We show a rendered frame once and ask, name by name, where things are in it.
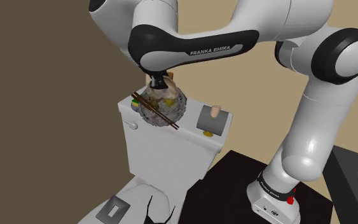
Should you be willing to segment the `grey speckled bowl with food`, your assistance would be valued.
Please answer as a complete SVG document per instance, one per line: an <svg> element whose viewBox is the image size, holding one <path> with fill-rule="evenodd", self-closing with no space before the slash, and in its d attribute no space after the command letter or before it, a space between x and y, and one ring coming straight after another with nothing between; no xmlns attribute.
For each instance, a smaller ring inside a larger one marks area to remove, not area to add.
<svg viewBox="0 0 358 224"><path fill-rule="evenodd" d="M141 96L169 120L177 122L186 111L187 98L181 89L177 87L173 79L164 77L164 81L168 85L168 88L158 90L148 85ZM142 104L139 106L139 114L145 122L153 126L169 126L168 122L162 117Z"/></svg>

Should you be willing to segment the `grey rounded box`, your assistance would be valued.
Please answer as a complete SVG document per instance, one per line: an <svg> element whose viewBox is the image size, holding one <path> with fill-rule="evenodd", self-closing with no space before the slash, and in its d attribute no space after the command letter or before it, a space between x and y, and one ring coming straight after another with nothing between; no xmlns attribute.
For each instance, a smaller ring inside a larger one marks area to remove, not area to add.
<svg viewBox="0 0 358 224"><path fill-rule="evenodd" d="M198 129L221 136L223 134L224 127L228 120L229 112L221 110L218 116L214 118L210 115L210 111L211 111L210 106L203 105L202 110L198 117L196 127Z"/></svg>

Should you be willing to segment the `white toilet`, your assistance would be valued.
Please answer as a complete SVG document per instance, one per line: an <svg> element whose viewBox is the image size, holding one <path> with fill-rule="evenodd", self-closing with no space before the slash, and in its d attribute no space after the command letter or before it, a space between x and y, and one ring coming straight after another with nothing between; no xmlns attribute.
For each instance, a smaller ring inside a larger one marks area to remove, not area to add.
<svg viewBox="0 0 358 224"><path fill-rule="evenodd" d="M196 127L204 104L187 99L186 111L171 126L157 127L142 119L139 110L131 108L132 97L118 103L123 120L130 180L115 196L130 204L119 224L143 224L147 204L154 222L164 222L175 208L168 224L178 224L187 191L203 179L216 155L222 150L233 118L228 120L221 136L207 137ZM103 202L90 211L78 224L103 224L95 216Z"/></svg>

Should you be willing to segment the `dark robot stand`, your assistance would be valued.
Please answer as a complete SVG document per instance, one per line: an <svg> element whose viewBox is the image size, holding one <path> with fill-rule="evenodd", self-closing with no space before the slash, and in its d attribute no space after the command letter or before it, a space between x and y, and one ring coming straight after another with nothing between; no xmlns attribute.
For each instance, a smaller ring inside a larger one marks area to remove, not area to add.
<svg viewBox="0 0 358 224"><path fill-rule="evenodd" d="M178 224L270 224L251 209L247 185L266 164L229 151L186 194ZM296 186L300 224L331 224L333 203L305 185Z"/></svg>

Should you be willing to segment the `black spiky figure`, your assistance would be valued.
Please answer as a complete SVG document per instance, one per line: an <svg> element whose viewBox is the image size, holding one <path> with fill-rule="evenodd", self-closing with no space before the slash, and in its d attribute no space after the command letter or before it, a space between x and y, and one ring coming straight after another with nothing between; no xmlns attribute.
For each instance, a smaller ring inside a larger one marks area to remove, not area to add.
<svg viewBox="0 0 358 224"><path fill-rule="evenodd" d="M153 196L150 197L150 200L149 200L149 202L147 204L146 217L145 217L145 220L144 220L143 224L168 224L168 222L170 221L170 219L171 219L176 207L173 208L172 212L170 213L170 216L164 222L154 222L152 220L152 218L149 216L149 207L151 205L152 198L153 198Z"/></svg>

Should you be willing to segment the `dark grey cabinet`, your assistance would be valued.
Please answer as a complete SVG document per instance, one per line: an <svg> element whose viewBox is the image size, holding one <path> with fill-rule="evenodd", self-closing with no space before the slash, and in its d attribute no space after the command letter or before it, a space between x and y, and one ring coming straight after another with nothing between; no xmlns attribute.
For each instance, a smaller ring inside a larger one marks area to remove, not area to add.
<svg viewBox="0 0 358 224"><path fill-rule="evenodd" d="M358 153L334 146L323 170L341 224L358 224Z"/></svg>

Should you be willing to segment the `grey square frame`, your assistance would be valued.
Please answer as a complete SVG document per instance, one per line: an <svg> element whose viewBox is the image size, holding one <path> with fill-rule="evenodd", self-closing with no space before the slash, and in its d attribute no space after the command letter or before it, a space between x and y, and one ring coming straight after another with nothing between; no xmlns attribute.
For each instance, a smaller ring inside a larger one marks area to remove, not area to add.
<svg viewBox="0 0 358 224"><path fill-rule="evenodd" d="M95 216L103 224L119 224L130 204L113 195Z"/></svg>

